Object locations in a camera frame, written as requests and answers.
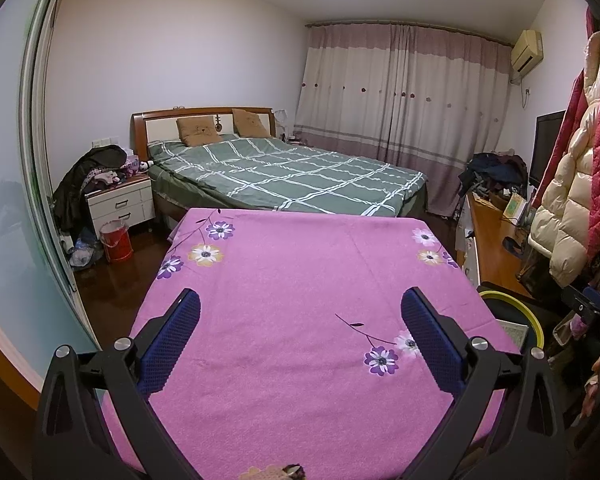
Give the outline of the yellow rim trash bin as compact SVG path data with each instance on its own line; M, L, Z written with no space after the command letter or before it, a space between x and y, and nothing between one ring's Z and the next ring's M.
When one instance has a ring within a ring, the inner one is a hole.
M532 347L544 349L544 330L526 304L508 292L492 288L480 287L478 294L521 353Z

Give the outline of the cream puffer jacket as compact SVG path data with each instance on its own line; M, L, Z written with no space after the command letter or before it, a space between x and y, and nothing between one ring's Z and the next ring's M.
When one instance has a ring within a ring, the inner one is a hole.
M528 242L550 259L550 275L562 287L571 284L588 260L593 141L600 121L600 32L588 38L583 70L585 110L558 150L553 177L542 194Z

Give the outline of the wooden desk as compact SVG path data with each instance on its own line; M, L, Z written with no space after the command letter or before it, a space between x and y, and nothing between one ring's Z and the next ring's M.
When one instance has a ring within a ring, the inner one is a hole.
M505 237L520 242L524 233L508 222L499 209L477 200L471 192L466 196L466 206L470 214L469 232L474 233L467 240L466 257L470 261L469 269L476 274L477 285L488 283L530 298L518 281L522 260L503 245Z

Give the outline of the dark clothes pile on desk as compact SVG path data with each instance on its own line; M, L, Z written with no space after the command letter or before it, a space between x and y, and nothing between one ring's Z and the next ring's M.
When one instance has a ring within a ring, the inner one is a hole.
M477 186L484 186L496 193L506 188L527 197L528 169L518 155L477 153L458 177L458 196L463 197Z

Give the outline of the black television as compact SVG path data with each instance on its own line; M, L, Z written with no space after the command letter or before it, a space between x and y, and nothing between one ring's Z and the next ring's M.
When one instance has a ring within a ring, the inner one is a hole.
M540 186L564 116L565 111L560 110L536 118L533 152L529 169L529 183L535 188Z

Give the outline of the red bucket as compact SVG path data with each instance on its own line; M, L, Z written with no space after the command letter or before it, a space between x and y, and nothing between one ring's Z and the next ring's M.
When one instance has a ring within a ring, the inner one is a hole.
M99 238L109 263L122 263L132 257L129 227L124 220L111 220L103 224L99 229Z

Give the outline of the sliding wardrobe door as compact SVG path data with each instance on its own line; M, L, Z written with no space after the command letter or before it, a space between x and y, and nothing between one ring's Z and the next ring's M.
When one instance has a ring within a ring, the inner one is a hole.
M35 0L24 44L19 89L18 131L23 186L45 264L76 322L94 346L99 342L88 319L71 266L66 261L53 216L45 131L46 76L54 23L61 0Z

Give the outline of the black clothes pile on nightstand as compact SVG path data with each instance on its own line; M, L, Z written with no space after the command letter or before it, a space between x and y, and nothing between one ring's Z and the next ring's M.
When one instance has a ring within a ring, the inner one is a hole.
M92 148L82 155L62 178L53 192L53 217L61 234L74 240L90 221L84 195L95 177L103 172L116 172L126 162L126 153L119 145Z

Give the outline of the pink floral tablecloth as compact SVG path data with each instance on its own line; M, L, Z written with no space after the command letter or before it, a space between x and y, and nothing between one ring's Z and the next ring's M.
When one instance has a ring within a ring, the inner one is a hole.
M466 334L515 350L424 222L193 209L134 320L186 288L201 300L150 404L207 479L290 464L311 479L396 478L451 403L401 318L414 286Z

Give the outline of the white nightstand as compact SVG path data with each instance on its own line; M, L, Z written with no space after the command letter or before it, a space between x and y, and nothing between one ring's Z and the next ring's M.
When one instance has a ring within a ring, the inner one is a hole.
M85 195L95 234L107 223L120 220L127 226L155 218L151 180L148 176L136 176L108 190Z

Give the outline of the pink white curtain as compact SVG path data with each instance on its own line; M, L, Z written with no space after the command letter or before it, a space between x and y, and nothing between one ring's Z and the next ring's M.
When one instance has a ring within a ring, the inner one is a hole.
M294 134L422 172L430 214L449 217L460 173L501 136L511 50L440 28L312 26Z

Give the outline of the bed with green quilt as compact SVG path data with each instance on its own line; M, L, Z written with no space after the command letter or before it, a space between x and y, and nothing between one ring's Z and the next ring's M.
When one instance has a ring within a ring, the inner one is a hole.
M134 152L150 166L160 216L189 209L262 209L363 217L418 218L427 205L425 175L361 156L283 140L272 110L253 107L269 138L242 138L233 107L175 107L131 117ZM178 118L211 116L222 141L188 148Z

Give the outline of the left brown pillow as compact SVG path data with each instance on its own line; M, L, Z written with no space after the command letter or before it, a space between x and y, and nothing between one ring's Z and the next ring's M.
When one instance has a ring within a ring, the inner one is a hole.
M188 148L215 144L222 141L221 136L215 129L215 123L211 116L193 116L178 118L178 136Z

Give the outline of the right brown pillow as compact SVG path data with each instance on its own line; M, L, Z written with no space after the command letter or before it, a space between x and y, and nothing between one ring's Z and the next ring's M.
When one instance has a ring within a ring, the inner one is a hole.
M259 115L242 108L233 108L234 130L242 138L265 139L271 135Z

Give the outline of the wall air conditioner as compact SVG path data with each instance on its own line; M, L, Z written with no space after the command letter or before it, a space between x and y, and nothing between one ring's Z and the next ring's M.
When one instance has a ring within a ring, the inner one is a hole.
M510 64L515 80L530 73L544 58L542 35L537 30L525 29L510 52Z

